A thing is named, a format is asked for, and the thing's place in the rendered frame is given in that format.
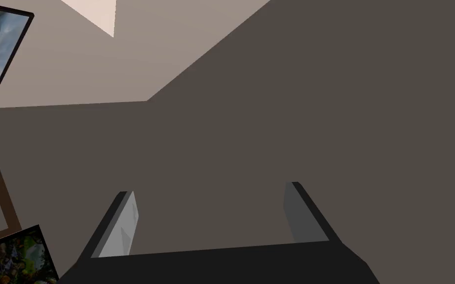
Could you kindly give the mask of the black-framed foliage picture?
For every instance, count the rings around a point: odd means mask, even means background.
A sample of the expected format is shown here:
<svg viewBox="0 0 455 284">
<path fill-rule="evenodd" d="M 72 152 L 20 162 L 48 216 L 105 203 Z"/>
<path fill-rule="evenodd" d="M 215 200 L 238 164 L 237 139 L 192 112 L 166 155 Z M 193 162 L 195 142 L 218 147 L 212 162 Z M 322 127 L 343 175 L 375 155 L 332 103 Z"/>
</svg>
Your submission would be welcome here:
<svg viewBox="0 0 455 284">
<path fill-rule="evenodd" d="M 39 225 L 0 238 L 0 284 L 57 284 L 58 281 Z"/>
</svg>

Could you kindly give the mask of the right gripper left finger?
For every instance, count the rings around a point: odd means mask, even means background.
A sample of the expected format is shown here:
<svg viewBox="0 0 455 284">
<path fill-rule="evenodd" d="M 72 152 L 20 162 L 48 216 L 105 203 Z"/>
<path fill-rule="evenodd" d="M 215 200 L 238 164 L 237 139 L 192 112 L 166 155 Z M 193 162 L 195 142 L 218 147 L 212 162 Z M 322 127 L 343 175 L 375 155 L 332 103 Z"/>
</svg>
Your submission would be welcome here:
<svg viewBox="0 0 455 284">
<path fill-rule="evenodd" d="M 78 259 L 129 255 L 138 219 L 134 192 L 119 192 Z"/>
</svg>

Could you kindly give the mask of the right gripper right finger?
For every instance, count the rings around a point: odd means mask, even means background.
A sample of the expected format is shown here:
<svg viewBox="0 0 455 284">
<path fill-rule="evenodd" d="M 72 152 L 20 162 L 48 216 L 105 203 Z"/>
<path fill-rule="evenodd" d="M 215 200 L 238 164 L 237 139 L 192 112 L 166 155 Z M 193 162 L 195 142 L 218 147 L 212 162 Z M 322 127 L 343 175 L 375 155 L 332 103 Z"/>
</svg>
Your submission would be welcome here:
<svg viewBox="0 0 455 284">
<path fill-rule="evenodd" d="M 340 239 L 299 182 L 287 182 L 284 212 L 296 243 L 336 242 Z"/>
</svg>

